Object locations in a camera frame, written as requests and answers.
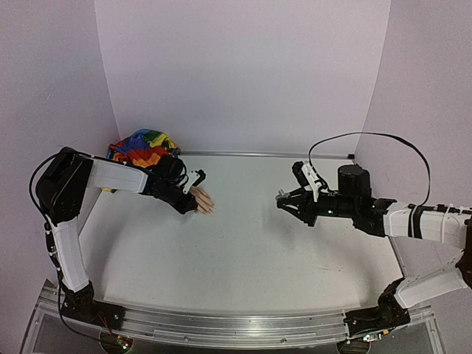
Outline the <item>glitter nail polish bottle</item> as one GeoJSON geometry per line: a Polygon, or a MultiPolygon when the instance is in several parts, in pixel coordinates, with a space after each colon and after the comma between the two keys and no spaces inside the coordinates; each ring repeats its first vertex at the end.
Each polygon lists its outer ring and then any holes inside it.
{"type": "Polygon", "coordinates": [[[290,197],[291,197],[291,193],[290,192],[285,192],[284,190],[279,190],[278,194],[276,195],[277,200],[284,199],[284,198],[290,198],[290,197]]]}

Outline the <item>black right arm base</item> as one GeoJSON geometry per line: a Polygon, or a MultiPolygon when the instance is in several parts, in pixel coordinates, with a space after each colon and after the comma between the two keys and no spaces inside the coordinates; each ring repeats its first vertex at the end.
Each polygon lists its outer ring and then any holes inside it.
{"type": "Polygon", "coordinates": [[[410,323],[409,310],[402,308],[395,299],[397,287],[403,280],[404,278],[400,278],[389,284],[379,296],[375,307],[351,310],[346,313],[344,323],[347,325],[350,338],[393,330],[410,323]]]}

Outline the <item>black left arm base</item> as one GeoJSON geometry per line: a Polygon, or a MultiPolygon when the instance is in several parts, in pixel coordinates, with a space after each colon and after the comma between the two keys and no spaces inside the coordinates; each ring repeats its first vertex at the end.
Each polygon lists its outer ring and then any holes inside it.
{"type": "Polygon", "coordinates": [[[94,298],[91,281],[79,291],[72,291],[62,283],[65,298],[60,311],[63,316],[79,322],[119,330],[125,317],[123,306],[109,302],[101,302],[94,298]]]}

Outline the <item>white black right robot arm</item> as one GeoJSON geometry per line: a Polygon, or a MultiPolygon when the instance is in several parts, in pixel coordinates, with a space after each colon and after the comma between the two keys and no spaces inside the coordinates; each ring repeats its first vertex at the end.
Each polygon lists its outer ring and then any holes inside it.
{"type": "Polygon", "coordinates": [[[280,191],[277,207],[308,226],[317,218],[346,218],[353,227],[376,237],[410,237],[447,244],[461,255],[427,274],[407,277],[393,289],[394,303],[403,309],[471,286],[471,210],[438,204],[420,206],[372,197],[370,174],[357,164],[338,168],[338,188],[330,192],[307,162],[292,167],[300,187],[280,191]]]}

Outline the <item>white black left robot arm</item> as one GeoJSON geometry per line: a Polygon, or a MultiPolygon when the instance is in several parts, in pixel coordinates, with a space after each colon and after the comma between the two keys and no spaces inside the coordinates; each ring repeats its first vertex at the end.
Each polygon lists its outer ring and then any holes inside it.
{"type": "Polygon", "coordinates": [[[90,286],[77,226],[88,188],[151,196],[184,215],[197,208],[191,188],[206,178],[203,170],[187,170],[175,156],[163,156],[155,166],[138,167],[70,147],[50,156],[38,169],[43,174],[30,181],[30,195],[46,221],[49,256],[73,293],[90,286]]]}

